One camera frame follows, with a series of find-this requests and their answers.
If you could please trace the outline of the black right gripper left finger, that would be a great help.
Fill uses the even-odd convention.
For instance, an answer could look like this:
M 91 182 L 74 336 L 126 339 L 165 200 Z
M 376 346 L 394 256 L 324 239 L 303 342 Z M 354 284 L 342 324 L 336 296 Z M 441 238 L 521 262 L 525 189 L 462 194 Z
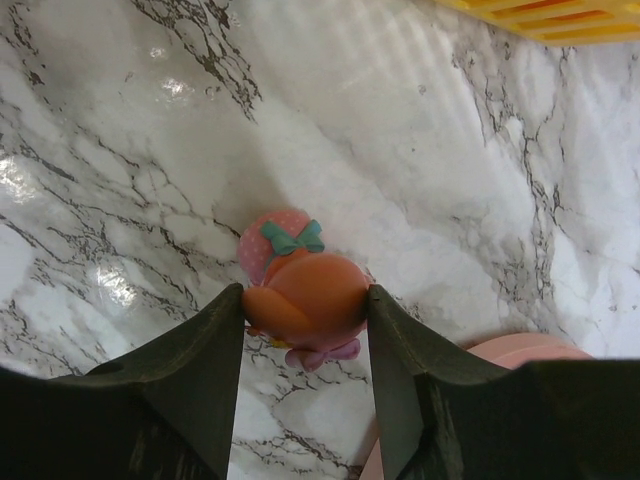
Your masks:
M 1 372 L 5 479 L 223 479 L 244 339 L 239 284 L 81 375 Z

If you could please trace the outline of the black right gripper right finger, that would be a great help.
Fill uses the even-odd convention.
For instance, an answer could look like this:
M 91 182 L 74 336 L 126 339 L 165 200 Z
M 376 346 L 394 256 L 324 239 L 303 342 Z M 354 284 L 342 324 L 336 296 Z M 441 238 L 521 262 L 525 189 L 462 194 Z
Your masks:
M 388 479 L 635 479 L 639 364 L 508 370 L 413 319 L 381 286 L 368 340 Z

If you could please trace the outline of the pink pig toy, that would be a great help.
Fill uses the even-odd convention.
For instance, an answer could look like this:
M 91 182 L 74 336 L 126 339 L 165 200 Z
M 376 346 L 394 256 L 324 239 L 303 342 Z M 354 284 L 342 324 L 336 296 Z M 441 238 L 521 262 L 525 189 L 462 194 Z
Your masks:
M 372 279 L 328 251 L 305 211 L 266 213 L 241 235 L 237 257 L 251 283 L 241 298 L 248 333 L 284 349 L 292 368 L 313 372 L 361 351 Z

